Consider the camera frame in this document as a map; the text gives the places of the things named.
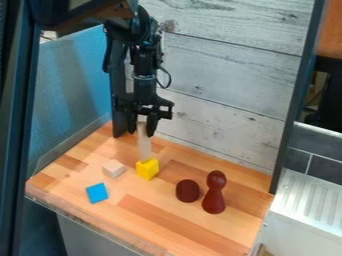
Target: yellow block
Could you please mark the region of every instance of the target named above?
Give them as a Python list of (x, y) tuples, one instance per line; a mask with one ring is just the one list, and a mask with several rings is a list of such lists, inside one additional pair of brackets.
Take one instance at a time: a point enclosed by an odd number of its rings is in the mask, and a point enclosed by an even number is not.
[(138, 176), (151, 180), (159, 172), (159, 161), (156, 158), (151, 158), (150, 160), (144, 162), (136, 163)]

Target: black frame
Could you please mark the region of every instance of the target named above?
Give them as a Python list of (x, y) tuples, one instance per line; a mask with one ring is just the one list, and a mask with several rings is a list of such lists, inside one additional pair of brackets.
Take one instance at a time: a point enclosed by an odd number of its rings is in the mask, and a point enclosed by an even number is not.
[(278, 156), (274, 167), (272, 182), (269, 192), (275, 194), (277, 192), (279, 180), (281, 178), (282, 169), (285, 162), (287, 145), (290, 140), (294, 122), (298, 117), (298, 109), (302, 109), (303, 95), (306, 95), (309, 88), (310, 80), (314, 70), (316, 60), (315, 46), (317, 35), (319, 34), (322, 15), (325, 9), (325, 0), (316, 0), (311, 15), (310, 26), (306, 35), (303, 55), (300, 62), (295, 87), (292, 93), (289, 111), (287, 113), (283, 136), (280, 142)]
[(27, 1), (7, 2), (0, 99), (0, 255), (18, 255), (40, 29)]

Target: wooden block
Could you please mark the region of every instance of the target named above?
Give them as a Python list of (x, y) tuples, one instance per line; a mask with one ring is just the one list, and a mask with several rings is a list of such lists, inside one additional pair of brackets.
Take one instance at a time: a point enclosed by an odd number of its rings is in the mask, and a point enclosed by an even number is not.
[(110, 176), (112, 178), (119, 177), (126, 170), (127, 170), (126, 166), (124, 166), (122, 163), (120, 163), (116, 159), (112, 159), (102, 166), (102, 172), (105, 175)]
[(152, 158), (151, 140), (146, 134), (146, 123), (138, 122), (138, 145), (139, 145), (139, 159), (145, 162)]

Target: wooden plank wall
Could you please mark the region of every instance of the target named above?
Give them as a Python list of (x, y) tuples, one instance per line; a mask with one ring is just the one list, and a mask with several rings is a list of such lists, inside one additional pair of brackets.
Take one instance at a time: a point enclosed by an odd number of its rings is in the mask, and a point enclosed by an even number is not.
[(314, 0), (140, 0), (166, 32), (176, 103), (159, 135), (272, 172)]

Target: blue cube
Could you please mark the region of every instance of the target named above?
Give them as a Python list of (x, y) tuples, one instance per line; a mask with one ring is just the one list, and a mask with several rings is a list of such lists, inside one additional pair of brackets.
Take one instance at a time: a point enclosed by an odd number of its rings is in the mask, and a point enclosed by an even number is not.
[(87, 187), (86, 190), (88, 193), (89, 201), (92, 204), (106, 200), (109, 197), (106, 185), (103, 182), (94, 186)]

